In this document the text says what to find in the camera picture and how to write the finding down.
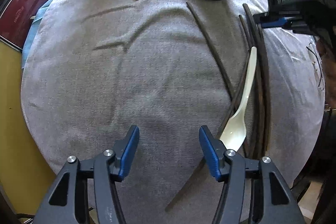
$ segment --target blue cloth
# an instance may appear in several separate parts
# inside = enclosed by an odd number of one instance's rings
[[[36,17],[33,20],[33,23],[30,26],[25,44],[23,45],[23,49],[22,49],[22,63],[21,63],[21,68],[25,68],[25,64],[28,58],[28,54],[30,51],[30,48],[32,46],[32,43],[34,41],[35,35],[39,29],[39,26],[41,24],[42,18],[45,14],[45,12],[47,11],[49,5],[51,4],[53,0],[48,0],[45,4],[43,4],[41,6],[40,9],[38,9],[37,13],[36,13]]]

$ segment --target yellow wall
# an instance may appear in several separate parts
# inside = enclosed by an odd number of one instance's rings
[[[21,57],[0,42],[0,182],[16,213],[35,214],[55,174],[22,115]]]

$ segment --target eyeglasses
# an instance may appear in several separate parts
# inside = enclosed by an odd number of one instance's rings
[[[324,86],[324,81],[323,81],[322,67],[321,67],[318,55],[316,53],[315,47],[314,47],[313,43],[310,42],[309,45],[306,48],[308,50],[308,54],[309,54],[311,63],[314,66],[314,74],[315,74],[316,83],[318,85],[318,88],[321,91],[323,91],[325,86]]]

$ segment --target metal screw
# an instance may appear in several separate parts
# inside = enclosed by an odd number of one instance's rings
[[[114,154],[114,151],[112,149],[107,149],[104,151],[104,156],[109,157],[112,156]]]
[[[269,157],[263,157],[262,158],[262,161],[264,162],[264,163],[266,163],[266,164],[268,164],[268,163],[270,163],[271,162],[271,159],[269,158]]]
[[[72,164],[76,161],[76,157],[75,156],[70,156],[68,159],[67,159],[68,163]]]
[[[228,156],[234,156],[235,154],[236,154],[236,152],[234,151],[234,150],[232,150],[232,149],[229,149],[229,150],[227,150],[226,151],[226,154],[228,155]]]

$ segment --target gray tablecloth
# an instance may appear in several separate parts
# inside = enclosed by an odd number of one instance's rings
[[[267,0],[53,0],[24,69],[26,123],[55,172],[67,156],[93,157],[131,124],[139,126],[130,175],[117,185],[129,224],[210,223],[221,193],[204,168],[184,198],[164,212],[203,156],[199,127],[215,133],[230,105],[186,1],[236,88],[247,52],[238,15],[245,14],[243,3],[253,13],[267,10]],[[282,29],[264,36],[272,98],[268,154],[291,184],[314,147],[324,92],[306,49],[311,37]],[[253,96],[248,141],[252,122]],[[242,218],[247,211],[245,206]]]

